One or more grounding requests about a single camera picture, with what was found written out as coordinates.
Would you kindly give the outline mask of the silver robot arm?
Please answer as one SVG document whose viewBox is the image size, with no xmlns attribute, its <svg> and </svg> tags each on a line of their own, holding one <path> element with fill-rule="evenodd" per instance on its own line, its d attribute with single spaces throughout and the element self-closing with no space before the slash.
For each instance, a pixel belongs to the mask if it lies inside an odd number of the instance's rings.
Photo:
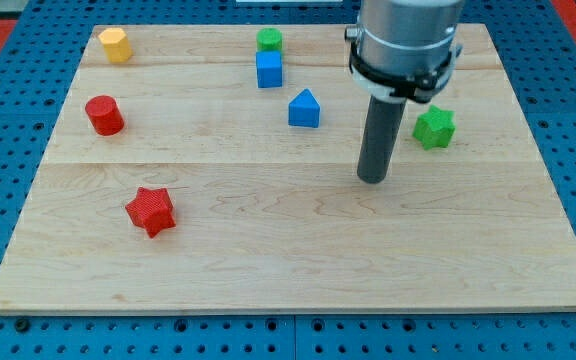
<svg viewBox="0 0 576 360">
<path fill-rule="evenodd" d="M 345 38 L 373 70 L 425 74 L 447 60 L 463 7 L 464 0 L 364 0 Z"/>
</svg>

